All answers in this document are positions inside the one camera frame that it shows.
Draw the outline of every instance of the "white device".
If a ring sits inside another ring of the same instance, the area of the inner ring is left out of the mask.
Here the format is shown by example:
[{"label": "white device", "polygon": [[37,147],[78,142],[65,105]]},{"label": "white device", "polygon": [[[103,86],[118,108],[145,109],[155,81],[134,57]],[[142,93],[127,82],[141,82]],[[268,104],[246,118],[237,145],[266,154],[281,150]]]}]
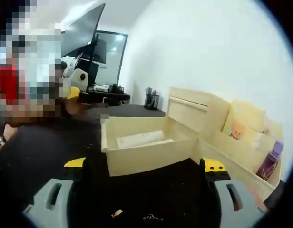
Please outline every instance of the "white device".
[{"label": "white device", "polygon": [[71,86],[86,92],[88,89],[88,73],[81,69],[75,69],[70,76]]},{"label": "white device", "polygon": [[69,66],[65,69],[63,73],[64,78],[69,78],[71,77],[72,73],[75,71],[75,68],[73,66]]}]

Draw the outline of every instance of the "gray plastic part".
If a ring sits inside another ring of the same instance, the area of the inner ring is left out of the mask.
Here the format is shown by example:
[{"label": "gray plastic part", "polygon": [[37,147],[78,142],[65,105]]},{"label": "gray plastic part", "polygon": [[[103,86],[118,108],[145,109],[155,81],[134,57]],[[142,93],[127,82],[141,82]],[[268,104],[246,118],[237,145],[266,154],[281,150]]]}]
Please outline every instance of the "gray plastic part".
[{"label": "gray plastic part", "polygon": [[[254,195],[247,187],[237,180],[222,180],[214,182],[218,191],[221,203],[221,224],[220,228],[248,228],[252,227],[264,214],[256,206]],[[234,204],[228,188],[232,189],[239,204],[239,210],[234,210]]]},{"label": "gray plastic part", "polygon": [[[34,196],[34,205],[29,205],[24,214],[40,228],[67,228],[67,201],[72,180],[51,179]],[[55,207],[49,207],[54,190],[59,188]]]}]

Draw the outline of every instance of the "purple cylinder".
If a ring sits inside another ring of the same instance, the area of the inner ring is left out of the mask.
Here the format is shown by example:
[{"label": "purple cylinder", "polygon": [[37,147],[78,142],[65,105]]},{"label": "purple cylinder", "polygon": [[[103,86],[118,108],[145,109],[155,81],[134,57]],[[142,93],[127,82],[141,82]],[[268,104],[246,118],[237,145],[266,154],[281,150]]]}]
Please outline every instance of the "purple cylinder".
[{"label": "purple cylinder", "polygon": [[268,181],[279,162],[283,147],[284,144],[281,141],[277,140],[275,142],[272,151],[267,154],[267,157],[265,158],[256,175],[265,181]]}]

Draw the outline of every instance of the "black monitor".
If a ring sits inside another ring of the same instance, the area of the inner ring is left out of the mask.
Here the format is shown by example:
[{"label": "black monitor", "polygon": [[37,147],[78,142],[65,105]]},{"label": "black monitor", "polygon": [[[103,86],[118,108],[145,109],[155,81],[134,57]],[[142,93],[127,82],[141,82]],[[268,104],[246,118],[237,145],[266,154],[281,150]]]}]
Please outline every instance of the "black monitor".
[{"label": "black monitor", "polygon": [[61,36],[61,57],[92,43],[105,3],[73,22]]},{"label": "black monitor", "polygon": [[93,61],[106,64],[107,63],[107,43],[104,40],[98,39],[96,41],[95,46],[93,47],[91,44],[86,45],[82,48],[74,50],[68,54],[70,57],[78,57],[78,54],[84,52],[82,58],[90,59],[91,48],[94,49]]},{"label": "black monitor", "polygon": [[99,64],[93,62],[89,69],[88,87],[91,87],[95,83],[98,69],[99,69]]}]

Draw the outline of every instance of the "open wooden box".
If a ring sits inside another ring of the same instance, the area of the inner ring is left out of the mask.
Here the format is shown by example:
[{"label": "open wooden box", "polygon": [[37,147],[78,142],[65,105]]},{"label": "open wooden box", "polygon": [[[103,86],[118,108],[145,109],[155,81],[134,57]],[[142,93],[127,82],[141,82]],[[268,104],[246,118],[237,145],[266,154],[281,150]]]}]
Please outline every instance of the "open wooden box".
[{"label": "open wooden box", "polygon": [[[101,125],[110,176],[149,171],[190,158],[198,134],[222,129],[229,103],[213,94],[171,88],[166,117],[110,117]],[[162,130],[174,141],[119,149],[116,138]]]},{"label": "open wooden box", "polygon": [[[191,158],[223,163],[231,178],[257,190],[265,200],[280,180],[281,162],[268,182],[255,175],[264,153],[245,153],[243,144],[231,148],[231,137],[221,133],[230,103],[210,93],[171,88],[166,117],[110,117],[101,125],[102,152],[106,153],[110,176],[150,171]],[[174,141],[119,149],[116,138],[162,130]]]},{"label": "open wooden box", "polygon": [[198,139],[196,147],[192,151],[191,159],[199,164],[201,158],[210,158],[220,161],[226,167],[231,178],[242,181],[247,188],[251,190],[256,190],[263,201],[274,191],[280,181],[281,161],[277,165],[269,181],[266,182],[243,165],[234,161],[230,156],[219,151],[214,146],[209,145],[204,140]]}]

